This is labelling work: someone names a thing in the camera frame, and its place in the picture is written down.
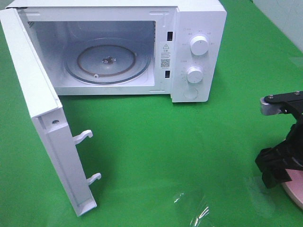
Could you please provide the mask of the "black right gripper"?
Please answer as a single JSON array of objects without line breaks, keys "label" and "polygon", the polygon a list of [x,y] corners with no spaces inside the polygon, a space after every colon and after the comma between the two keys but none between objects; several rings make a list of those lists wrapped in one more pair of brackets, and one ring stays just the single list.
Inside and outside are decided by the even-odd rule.
[{"label": "black right gripper", "polygon": [[303,169],[303,114],[292,125],[282,142],[274,148],[264,148],[260,151],[255,163],[268,189],[292,180],[286,169]]}]

